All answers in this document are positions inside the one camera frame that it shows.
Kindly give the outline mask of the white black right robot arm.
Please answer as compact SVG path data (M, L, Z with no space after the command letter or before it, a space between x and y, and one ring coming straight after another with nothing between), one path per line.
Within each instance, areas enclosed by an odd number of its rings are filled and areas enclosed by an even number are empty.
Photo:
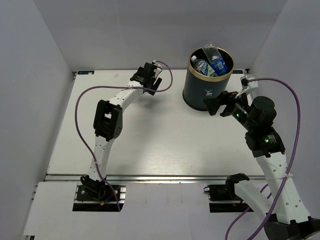
M203 99L203 103L212 116L224 106L220 116L233 116L246 129L246 144L264 173L273 201L243 173L227 178L226 195L233 200L244 200L261 219L270 240L305 240L319 233L319 219L306 209L287 172L285 146L272 126L277 115L274 102L258 96L249 104L245 94L237 97L236 92L223 91L217 97Z

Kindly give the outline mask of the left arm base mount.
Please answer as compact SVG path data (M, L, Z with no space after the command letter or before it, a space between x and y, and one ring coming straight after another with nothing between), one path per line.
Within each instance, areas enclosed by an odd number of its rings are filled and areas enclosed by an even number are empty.
M73 212L120 212L125 203L126 187L113 185L116 198L109 186L98 195L79 184L76 188Z

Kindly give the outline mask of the clear bottle blue wrap label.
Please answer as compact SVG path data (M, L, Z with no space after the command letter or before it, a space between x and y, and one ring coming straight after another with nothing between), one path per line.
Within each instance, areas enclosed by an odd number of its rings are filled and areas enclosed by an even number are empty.
M209 43L209 44L206 44L202 48L202 50L206 55L210 66L213 68L213 70L216 72L218 76L223 76L227 74L228 72L227 65L217 47Z

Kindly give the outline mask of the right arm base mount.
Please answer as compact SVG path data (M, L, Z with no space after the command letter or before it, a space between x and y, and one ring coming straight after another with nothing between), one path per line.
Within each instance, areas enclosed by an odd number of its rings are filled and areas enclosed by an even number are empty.
M249 206L239 197L232 196L224 184L210 184L203 188L208 194L210 213L242 213Z

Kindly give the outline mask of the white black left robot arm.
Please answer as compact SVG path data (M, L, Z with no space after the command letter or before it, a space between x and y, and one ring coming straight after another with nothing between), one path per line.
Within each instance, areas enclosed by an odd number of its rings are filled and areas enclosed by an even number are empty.
M93 120L95 135L94 149L90 150L92 162L88 173L80 178L82 185L90 196L99 200L106 193L106 169L111 147L123 130L123 113L125 109L145 92L154 95L162 79L158 75L162 66L153 61L139 67L128 84L119 87L119 93L108 100L97 103Z

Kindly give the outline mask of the small bottle green-blue label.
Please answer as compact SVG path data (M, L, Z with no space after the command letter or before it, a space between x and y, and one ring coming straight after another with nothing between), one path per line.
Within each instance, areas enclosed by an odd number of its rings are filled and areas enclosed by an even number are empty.
M193 68L201 75L204 75L206 77L218 76L215 70L204 59L199 59L195 55L193 55L190 60Z

